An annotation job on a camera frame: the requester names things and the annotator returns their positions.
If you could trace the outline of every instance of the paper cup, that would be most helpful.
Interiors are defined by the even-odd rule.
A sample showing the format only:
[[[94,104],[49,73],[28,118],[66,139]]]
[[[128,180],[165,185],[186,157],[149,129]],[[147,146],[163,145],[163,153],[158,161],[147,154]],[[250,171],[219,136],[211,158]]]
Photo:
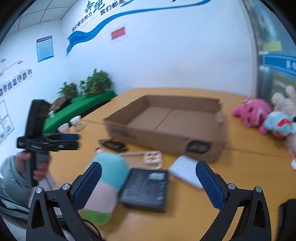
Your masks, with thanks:
[[[72,118],[70,120],[70,123],[71,123],[71,125],[74,126],[75,130],[77,130],[77,131],[79,131],[79,130],[81,130],[83,128],[83,125],[81,123],[81,116],[80,115]]]
[[[54,117],[54,111],[49,112],[49,117],[53,118]]]
[[[70,133],[70,130],[69,130],[69,123],[66,123],[66,124],[61,125],[57,130],[58,130],[60,133],[63,133],[63,134],[68,134],[68,133]]]

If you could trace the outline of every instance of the green tablecloth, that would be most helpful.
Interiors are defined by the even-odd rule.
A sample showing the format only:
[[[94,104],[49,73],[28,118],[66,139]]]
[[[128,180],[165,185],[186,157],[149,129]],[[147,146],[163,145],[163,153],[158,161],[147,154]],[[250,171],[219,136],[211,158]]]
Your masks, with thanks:
[[[114,91],[106,91],[89,98],[86,98],[85,95],[73,98],[71,105],[55,113],[53,118],[48,118],[45,121],[43,133],[54,132],[59,126],[69,122],[73,117],[81,115],[90,108],[107,100],[111,100],[114,97],[116,97]]]

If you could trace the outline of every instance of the blue sign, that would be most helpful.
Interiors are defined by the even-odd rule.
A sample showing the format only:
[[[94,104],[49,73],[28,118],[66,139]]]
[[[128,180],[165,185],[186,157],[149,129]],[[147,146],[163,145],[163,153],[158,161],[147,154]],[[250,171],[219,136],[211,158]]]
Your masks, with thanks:
[[[296,57],[284,55],[265,55],[264,65],[296,76]]]
[[[82,20],[76,25],[76,26],[80,26],[82,22],[84,22],[86,19],[90,18],[90,16],[92,15],[92,7],[96,6],[96,8],[100,7],[100,15],[104,15],[106,12],[111,11],[112,9],[120,6],[126,6],[127,4],[130,4],[131,2],[133,2],[134,0],[130,0],[130,1],[125,1],[125,0],[119,0],[114,2],[113,4],[105,7],[105,4],[103,4],[102,0],[97,2],[97,6],[94,5],[94,2],[92,3],[91,1],[88,1],[88,4],[86,6],[85,12],[87,13],[88,11],[89,14],[86,15],[84,18],[82,18]],[[105,20],[103,20],[102,22],[100,22],[93,30],[91,30],[90,32],[86,33],[86,32],[82,32],[82,31],[75,31],[76,26],[72,29],[73,33],[68,37],[68,40],[70,41],[70,44],[67,48],[67,55],[70,53],[70,51],[72,50],[72,48],[76,45],[76,44],[80,44],[83,42],[87,42],[92,40],[95,36],[98,35],[98,33],[108,24],[110,23],[112,20],[119,18],[121,16],[125,16],[125,15],[130,15],[130,14],[135,14],[135,13],[141,13],[141,12],[150,12],[150,11],[158,11],[158,10],[165,10],[165,9],[177,9],[177,8],[185,8],[185,7],[194,7],[194,6],[200,6],[200,5],[204,5],[208,2],[210,2],[211,0],[203,0],[200,1],[198,3],[193,3],[193,4],[187,4],[187,5],[181,5],[181,6],[173,6],[173,7],[160,7],[160,8],[150,8],[150,9],[138,9],[138,10],[132,10],[132,11],[127,11],[127,12],[121,12],[118,14],[115,14],[113,16],[110,16],[108,18],[106,18]]]
[[[38,62],[52,58],[54,56],[52,46],[52,36],[37,39],[37,58]]]

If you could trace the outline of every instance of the light blue plush toy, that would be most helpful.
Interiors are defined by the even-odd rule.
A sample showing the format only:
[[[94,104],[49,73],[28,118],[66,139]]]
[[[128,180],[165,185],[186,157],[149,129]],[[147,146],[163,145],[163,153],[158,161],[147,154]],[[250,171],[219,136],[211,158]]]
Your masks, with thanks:
[[[296,133],[293,120],[294,118],[292,116],[287,116],[283,112],[274,111],[267,115],[267,119],[264,121],[263,125],[276,137],[284,138],[291,133]]]
[[[124,185],[129,167],[122,157],[110,152],[98,154],[91,163],[94,161],[101,164],[102,177],[81,212],[85,219],[98,226],[111,219],[117,194]]]

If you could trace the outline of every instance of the person's hand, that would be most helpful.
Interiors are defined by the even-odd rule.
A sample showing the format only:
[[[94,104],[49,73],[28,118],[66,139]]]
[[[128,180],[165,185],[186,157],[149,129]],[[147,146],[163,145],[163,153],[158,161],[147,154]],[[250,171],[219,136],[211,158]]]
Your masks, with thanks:
[[[15,158],[15,168],[24,178],[26,178],[26,175],[27,175],[25,162],[30,158],[31,158],[31,153],[26,151],[17,153],[17,156]],[[48,171],[50,160],[51,158],[49,156],[45,162],[38,163],[37,170],[34,170],[33,178],[35,180],[41,181],[45,178],[46,173]]]

